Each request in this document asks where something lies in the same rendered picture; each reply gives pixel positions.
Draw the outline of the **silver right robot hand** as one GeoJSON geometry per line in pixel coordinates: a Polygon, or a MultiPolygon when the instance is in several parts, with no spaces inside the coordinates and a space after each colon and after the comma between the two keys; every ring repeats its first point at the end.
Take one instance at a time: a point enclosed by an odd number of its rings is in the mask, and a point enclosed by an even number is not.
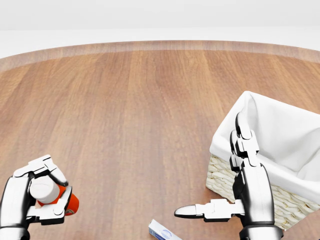
{"type": "Polygon", "coordinates": [[[247,118],[239,112],[235,129],[230,134],[230,168],[236,173],[232,186],[234,203],[226,199],[212,199],[206,204],[178,208],[174,216],[184,219],[204,219],[205,222],[227,222],[233,216],[241,219],[244,227],[273,225],[274,201],[269,177],[258,160],[259,146],[247,118]]]}

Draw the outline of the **white wicker basket cloth liner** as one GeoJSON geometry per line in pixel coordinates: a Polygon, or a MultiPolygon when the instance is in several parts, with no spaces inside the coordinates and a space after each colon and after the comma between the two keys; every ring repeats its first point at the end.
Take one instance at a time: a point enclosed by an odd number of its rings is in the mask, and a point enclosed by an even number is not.
{"type": "Polygon", "coordinates": [[[233,202],[230,134],[244,113],[254,131],[274,201],[275,224],[288,230],[320,210],[320,114],[245,91],[214,133],[206,187],[233,202]]]}

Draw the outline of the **red ketchup bottle white cap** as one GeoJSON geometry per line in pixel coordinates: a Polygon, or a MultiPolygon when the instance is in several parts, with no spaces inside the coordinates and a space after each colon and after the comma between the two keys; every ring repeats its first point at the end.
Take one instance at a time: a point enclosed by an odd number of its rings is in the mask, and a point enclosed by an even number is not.
{"type": "MultiPolygon", "coordinates": [[[[29,187],[30,195],[38,201],[40,206],[56,204],[65,190],[65,186],[58,185],[49,176],[32,179],[29,187]]],[[[79,199],[72,193],[65,215],[74,215],[79,205],[79,199]]]]}

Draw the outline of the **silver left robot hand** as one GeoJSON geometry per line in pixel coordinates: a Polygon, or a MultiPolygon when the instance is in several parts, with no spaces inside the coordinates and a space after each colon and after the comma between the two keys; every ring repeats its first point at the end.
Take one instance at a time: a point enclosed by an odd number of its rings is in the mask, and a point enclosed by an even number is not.
{"type": "Polygon", "coordinates": [[[6,182],[0,201],[0,228],[27,229],[30,223],[62,224],[71,196],[72,187],[51,156],[47,154],[34,159],[15,170],[6,182]],[[30,187],[32,180],[41,177],[49,177],[65,190],[57,203],[36,208],[36,198],[31,195],[30,187]]]}

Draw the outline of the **white blue printed box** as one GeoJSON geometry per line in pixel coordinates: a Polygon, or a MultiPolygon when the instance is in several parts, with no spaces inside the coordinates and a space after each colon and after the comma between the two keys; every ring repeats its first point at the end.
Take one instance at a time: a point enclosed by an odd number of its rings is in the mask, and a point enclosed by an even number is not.
{"type": "Polygon", "coordinates": [[[149,223],[148,230],[149,233],[158,240],[182,240],[154,219],[149,223]]]}

